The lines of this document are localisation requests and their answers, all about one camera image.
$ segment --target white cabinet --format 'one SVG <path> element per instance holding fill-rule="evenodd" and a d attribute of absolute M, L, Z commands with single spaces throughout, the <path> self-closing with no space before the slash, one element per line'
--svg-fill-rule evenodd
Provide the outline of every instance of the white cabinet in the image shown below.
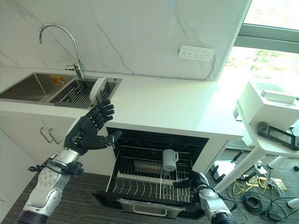
<path fill-rule="evenodd" d="M 39 119 L 1 116 L 1 128 L 38 164 L 63 149 L 66 133 L 74 118 L 43 116 Z M 103 127 L 98 135 L 108 135 Z M 115 163 L 112 147 L 89 150 L 79 158 L 84 172 L 111 175 Z"/>
<path fill-rule="evenodd" d="M 2 116 L 1 128 L 38 164 L 63 149 L 40 119 Z"/>
<path fill-rule="evenodd" d="M 0 222 L 11 209 L 34 173 L 27 170 L 35 165 L 9 136 L 0 129 Z"/>

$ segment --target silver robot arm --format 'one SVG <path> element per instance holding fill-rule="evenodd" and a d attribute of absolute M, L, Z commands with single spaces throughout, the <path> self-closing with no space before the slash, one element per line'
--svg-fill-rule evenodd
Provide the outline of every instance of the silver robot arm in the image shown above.
<path fill-rule="evenodd" d="M 64 140 L 65 149 L 59 155 L 52 156 L 41 166 L 29 168 L 40 174 L 16 224 L 45 224 L 58 206 L 70 176 L 83 173 L 79 157 L 88 150 L 111 146 L 120 138 L 120 131 L 106 137 L 97 135 L 104 124 L 113 118 L 114 106 L 110 103 L 106 100 L 96 105 L 72 124 Z"/>
<path fill-rule="evenodd" d="M 201 178 L 206 180 L 206 184 L 199 185 L 197 192 L 199 193 L 200 208 L 205 211 L 208 220 L 212 224 L 236 224 L 232 214 L 224 201 L 212 188 L 206 188 L 208 181 L 203 173 Z"/>
<path fill-rule="evenodd" d="M 52 164 L 65 166 L 76 163 L 79 153 L 64 149 L 59 155 L 52 157 Z M 71 174 L 62 168 L 47 164 L 38 176 L 36 187 L 31 192 L 23 211 L 19 215 L 17 224 L 43 224 L 58 206 L 62 191 L 70 179 Z"/>
<path fill-rule="evenodd" d="M 176 188 L 192 188 L 199 197 L 200 208 L 205 211 L 211 224 L 236 224 L 237 222 L 230 213 L 219 194 L 209 186 L 203 173 L 191 171 L 188 180 L 174 182 Z"/>

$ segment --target dishwasher handle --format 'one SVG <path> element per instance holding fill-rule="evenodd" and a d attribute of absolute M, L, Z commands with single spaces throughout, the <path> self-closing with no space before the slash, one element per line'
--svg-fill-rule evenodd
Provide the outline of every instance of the dishwasher handle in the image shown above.
<path fill-rule="evenodd" d="M 135 204 L 133 204 L 133 212 L 135 212 L 137 214 L 165 217 L 167 215 L 167 209 L 163 209 L 163 210 L 165 211 L 164 214 L 157 214 L 157 213 L 150 213 L 150 212 L 145 212 L 145 211 L 138 211 L 138 210 L 135 209 Z"/>

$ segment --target white countertop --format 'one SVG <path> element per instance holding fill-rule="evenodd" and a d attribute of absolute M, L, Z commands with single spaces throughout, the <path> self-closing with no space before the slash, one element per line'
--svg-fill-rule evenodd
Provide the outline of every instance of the white countertop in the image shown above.
<path fill-rule="evenodd" d="M 0 91 L 33 72 L 74 74 L 74 71 L 0 68 Z M 225 94 L 216 82 L 137 77 L 86 72 L 85 76 L 122 78 L 112 97 L 114 119 L 107 126 L 206 138 L 240 140 L 244 131 L 235 121 Z M 0 102 L 2 114 L 22 113 L 76 118 L 86 109 Z"/>

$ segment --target electrical outlet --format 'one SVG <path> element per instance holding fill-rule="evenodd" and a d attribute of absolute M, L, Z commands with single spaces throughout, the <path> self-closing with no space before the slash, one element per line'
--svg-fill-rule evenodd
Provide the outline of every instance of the electrical outlet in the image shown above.
<path fill-rule="evenodd" d="M 178 52 L 179 58 L 209 62 L 214 55 L 214 49 L 182 45 Z"/>

